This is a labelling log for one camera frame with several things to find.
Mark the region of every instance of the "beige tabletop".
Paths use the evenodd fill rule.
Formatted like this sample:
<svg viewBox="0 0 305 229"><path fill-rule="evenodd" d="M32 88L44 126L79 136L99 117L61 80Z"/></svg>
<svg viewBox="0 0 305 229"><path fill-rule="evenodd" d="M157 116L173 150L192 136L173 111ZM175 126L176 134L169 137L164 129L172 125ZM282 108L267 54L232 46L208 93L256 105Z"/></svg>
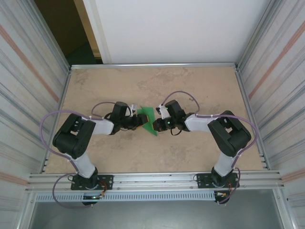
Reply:
<svg viewBox="0 0 305 229"><path fill-rule="evenodd" d="M199 114L231 110L248 118L231 67L73 70L63 109L90 115L91 108L102 101L155 108L176 90L187 91L197 99L201 107ZM197 109L185 94L175 94L170 99L176 99L186 113ZM111 110L112 105L105 104L97 107L96 112L106 115ZM59 126L67 116L60 116ZM87 151L101 173L210 171L220 154L210 133L182 132L172 136L165 131L154 136L143 128L119 131L115 135L94 135ZM263 169L257 147L247 150L236 166L242 170ZM73 172L67 160L51 154L46 173L67 172Z"/></svg>

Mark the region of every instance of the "green cloth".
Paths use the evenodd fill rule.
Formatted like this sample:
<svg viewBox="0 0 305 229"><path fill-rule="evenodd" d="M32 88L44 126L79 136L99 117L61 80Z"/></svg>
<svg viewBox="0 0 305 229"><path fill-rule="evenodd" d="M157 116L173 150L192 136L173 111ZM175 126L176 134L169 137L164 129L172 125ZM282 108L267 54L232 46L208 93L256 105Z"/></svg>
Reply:
<svg viewBox="0 0 305 229"><path fill-rule="evenodd" d="M157 136L158 132L153 130L153 122L154 118L154 109L152 107L141 107L140 110L137 110L138 114L145 114L148 117L148 122L143 125L143 128L147 130L149 133Z"/></svg>

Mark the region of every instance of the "floor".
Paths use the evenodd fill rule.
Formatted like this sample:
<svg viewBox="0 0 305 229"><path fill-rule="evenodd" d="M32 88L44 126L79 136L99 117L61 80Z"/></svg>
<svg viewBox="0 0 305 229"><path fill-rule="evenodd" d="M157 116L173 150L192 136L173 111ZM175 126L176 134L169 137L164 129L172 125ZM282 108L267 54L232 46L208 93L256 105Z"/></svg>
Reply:
<svg viewBox="0 0 305 229"><path fill-rule="evenodd" d="M213 201L102 202L86 209L37 203L30 229L283 229L272 190Z"/></svg>
<svg viewBox="0 0 305 229"><path fill-rule="evenodd" d="M73 70L63 109L90 115L91 108L101 101L155 108L176 90L193 94L201 106L200 114L231 110L247 118L232 67ZM175 94L171 99L176 99L186 113L196 111L195 102L185 94ZM107 104L96 112L106 115L111 110L112 104ZM66 117L60 116L59 126ZM101 173L210 171L220 154L210 133L171 136L165 131L154 136L143 128L112 136L94 135L87 151ZM241 170L262 169L257 147L247 150L236 165ZM67 160L51 154L46 173L68 172L73 172L73 167Z"/></svg>

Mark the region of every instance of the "white door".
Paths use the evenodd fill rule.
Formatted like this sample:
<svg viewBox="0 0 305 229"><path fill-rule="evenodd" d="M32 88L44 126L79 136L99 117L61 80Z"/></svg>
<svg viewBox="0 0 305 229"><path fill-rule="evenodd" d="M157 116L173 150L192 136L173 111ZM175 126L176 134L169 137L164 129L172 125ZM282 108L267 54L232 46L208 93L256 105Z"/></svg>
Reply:
<svg viewBox="0 0 305 229"><path fill-rule="evenodd" d="M104 63L236 62L270 0L84 0Z"/></svg>

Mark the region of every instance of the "black mounting plate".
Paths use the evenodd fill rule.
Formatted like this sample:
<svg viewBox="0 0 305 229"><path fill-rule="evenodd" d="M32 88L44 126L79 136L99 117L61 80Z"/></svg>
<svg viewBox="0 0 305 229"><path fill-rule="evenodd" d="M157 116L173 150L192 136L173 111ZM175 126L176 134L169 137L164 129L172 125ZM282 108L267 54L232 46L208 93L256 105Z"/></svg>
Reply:
<svg viewBox="0 0 305 229"><path fill-rule="evenodd" d="M79 186L79 182L77 180L77 175L73 176L72 179L72 184L71 184L71 190L88 190L84 186ZM113 185L113 175L98 175L98 180L102 180L106 183L107 185L107 190L112 190L112 185ZM93 190L103 190L103 187L98 184L96 188Z"/></svg>
<svg viewBox="0 0 305 229"><path fill-rule="evenodd" d="M237 173L232 173L229 178L228 182L220 187L220 188L229 188L228 183L230 182L232 185L232 188L234 188L237 184L238 175ZM211 173L198 173L196 174L196 181L198 188L215 188L217 187L213 181L212 181L212 174Z"/></svg>

